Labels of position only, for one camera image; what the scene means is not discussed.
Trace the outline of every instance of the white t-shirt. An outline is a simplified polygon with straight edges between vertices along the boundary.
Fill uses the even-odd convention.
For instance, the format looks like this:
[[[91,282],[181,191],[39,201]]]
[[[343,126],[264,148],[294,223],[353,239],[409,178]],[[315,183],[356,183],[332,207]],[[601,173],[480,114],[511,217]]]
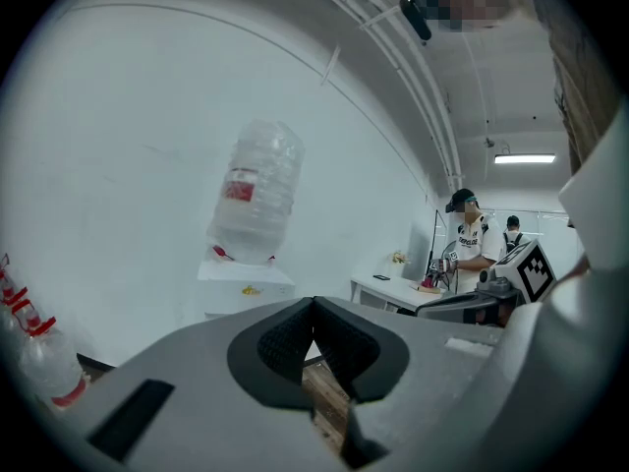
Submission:
[[[504,234],[507,235],[507,239],[509,241],[515,241],[518,234],[520,234],[520,231],[506,231]],[[526,245],[527,243],[531,243],[531,238],[529,238],[526,234],[523,234],[518,245]]]
[[[507,246],[502,236],[502,230],[494,218],[482,214],[472,224],[461,224],[457,229],[457,240],[454,249],[459,261],[469,261],[483,256],[498,262],[506,255]],[[476,289],[480,271],[458,270],[458,284],[450,285],[450,290],[457,294],[465,294]]]

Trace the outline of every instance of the desk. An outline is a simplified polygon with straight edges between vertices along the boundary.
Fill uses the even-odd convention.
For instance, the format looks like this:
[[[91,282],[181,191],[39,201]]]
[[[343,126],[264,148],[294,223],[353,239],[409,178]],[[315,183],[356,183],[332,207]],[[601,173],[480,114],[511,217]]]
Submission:
[[[361,304],[361,294],[366,292],[384,301],[384,311],[392,307],[415,312],[420,306],[441,298],[441,294],[428,294],[414,290],[410,286],[413,283],[415,282],[396,276],[382,281],[372,275],[356,274],[352,276],[352,302]]]

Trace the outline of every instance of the person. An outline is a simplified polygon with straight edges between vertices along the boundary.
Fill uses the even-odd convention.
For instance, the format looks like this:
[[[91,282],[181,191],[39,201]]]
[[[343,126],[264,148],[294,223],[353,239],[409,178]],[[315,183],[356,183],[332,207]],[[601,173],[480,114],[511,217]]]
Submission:
[[[622,89],[596,42],[564,0],[426,0],[436,6],[441,24],[453,30],[492,28],[514,11],[536,20],[548,32],[556,74],[555,102],[568,135],[570,166],[575,174],[607,131]],[[585,272],[584,256],[564,278]]]
[[[464,294],[476,289],[482,269],[502,259],[506,244],[498,223],[481,211],[479,201],[469,189],[455,192],[445,210],[454,213],[459,222],[454,249],[458,260],[452,263],[441,260],[440,269],[455,278],[455,288],[450,289]]]
[[[507,254],[519,245],[531,243],[531,238],[520,232],[520,219],[515,215],[507,218],[507,230],[503,236],[507,245]]]

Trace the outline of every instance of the ceiling light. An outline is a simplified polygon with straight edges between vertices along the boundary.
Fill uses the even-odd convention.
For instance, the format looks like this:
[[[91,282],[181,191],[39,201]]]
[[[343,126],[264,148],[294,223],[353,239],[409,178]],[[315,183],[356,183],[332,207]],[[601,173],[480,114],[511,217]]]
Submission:
[[[496,164],[551,163],[554,162],[554,158],[553,153],[504,153],[497,155],[494,162]]]

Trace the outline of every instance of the black backpack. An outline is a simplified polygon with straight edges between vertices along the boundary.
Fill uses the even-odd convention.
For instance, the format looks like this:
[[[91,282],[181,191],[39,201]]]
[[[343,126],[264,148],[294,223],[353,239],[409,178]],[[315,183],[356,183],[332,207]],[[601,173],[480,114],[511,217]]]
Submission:
[[[506,232],[503,232],[502,236],[504,236],[504,241],[507,244],[507,254],[511,252],[515,247],[517,247],[520,244],[520,240],[522,239],[522,233],[518,234],[518,237],[513,241],[509,241]]]

